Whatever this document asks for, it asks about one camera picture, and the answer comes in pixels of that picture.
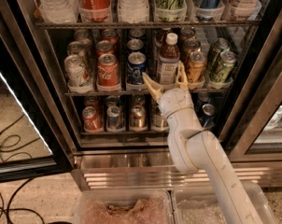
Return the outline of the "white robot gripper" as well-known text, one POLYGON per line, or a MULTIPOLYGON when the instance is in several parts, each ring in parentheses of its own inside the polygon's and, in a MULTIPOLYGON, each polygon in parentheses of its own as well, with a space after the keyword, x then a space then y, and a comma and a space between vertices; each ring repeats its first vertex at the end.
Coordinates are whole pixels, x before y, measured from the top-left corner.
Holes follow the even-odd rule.
POLYGON ((179 61, 176 74, 176 88, 163 93, 163 86, 152 80, 145 72, 142 73, 143 82, 151 97, 158 102, 159 109, 165 118, 174 114, 183 114, 185 117, 194 117, 194 104, 188 92, 188 78, 184 63, 179 61))

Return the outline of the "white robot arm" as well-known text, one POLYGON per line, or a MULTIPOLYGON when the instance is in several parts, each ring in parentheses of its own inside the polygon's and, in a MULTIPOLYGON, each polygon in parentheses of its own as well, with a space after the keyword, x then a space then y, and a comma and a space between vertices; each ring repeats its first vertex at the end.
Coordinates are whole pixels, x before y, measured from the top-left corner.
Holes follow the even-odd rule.
POLYGON ((171 90, 166 91, 147 74, 142 78, 167 119, 167 144, 177 170, 207 173, 228 224, 262 224, 219 140, 202 127, 196 115, 184 64, 178 65, 176 86, 171 90))

